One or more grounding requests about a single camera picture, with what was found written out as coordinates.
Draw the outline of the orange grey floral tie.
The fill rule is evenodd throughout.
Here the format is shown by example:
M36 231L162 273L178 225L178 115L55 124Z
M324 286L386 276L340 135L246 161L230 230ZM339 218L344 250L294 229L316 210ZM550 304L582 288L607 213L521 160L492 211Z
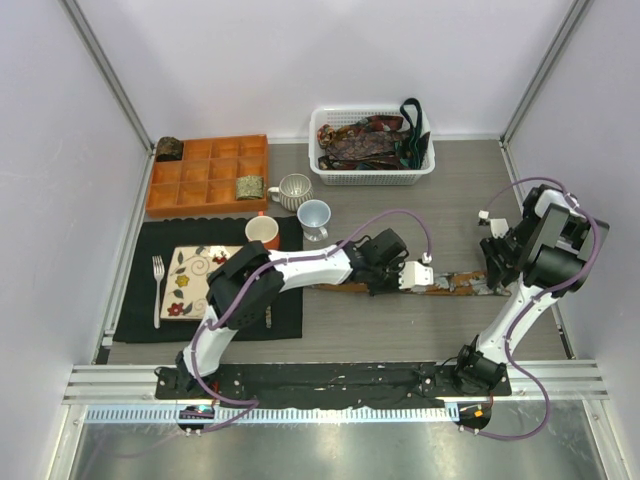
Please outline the orange grey floral tie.
M366 287L360 283L346 283L340 285L317 284L313 288L323 291L342 293L369 294ZM491 290L487 286L487 273L485 271L471 272L447 272L434 273L434 285L424 293L399 291L387 294L413 294L422 296L446 296L446 297L481 297L500 296L509 297L512 294L511 286Z

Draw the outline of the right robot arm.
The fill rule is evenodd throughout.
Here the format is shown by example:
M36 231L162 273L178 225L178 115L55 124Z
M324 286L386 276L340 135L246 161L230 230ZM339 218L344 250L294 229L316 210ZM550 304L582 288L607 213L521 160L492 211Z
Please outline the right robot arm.
M510 226L487 207L479 223L491 236L480 242L491 289L515 286L487 329L460 350L451 380L464 395L486 395L506 375L512 354L537 319L564 295L579 290L609 232L609 225L581 210L575 196L541 184L522 205L522 220Z

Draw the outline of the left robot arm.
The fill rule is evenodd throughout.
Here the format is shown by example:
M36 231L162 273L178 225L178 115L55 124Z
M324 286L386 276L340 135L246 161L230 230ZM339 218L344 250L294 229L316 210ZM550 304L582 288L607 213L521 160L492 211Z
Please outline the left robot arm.
M246 244L207 279L202 320L176 357L176 386L190 398L205 397L237 332L265 316L281 293L343 284L362 284L371 294L394 292L407 256L405 242L391 228L306 252L268 250L257 241Z

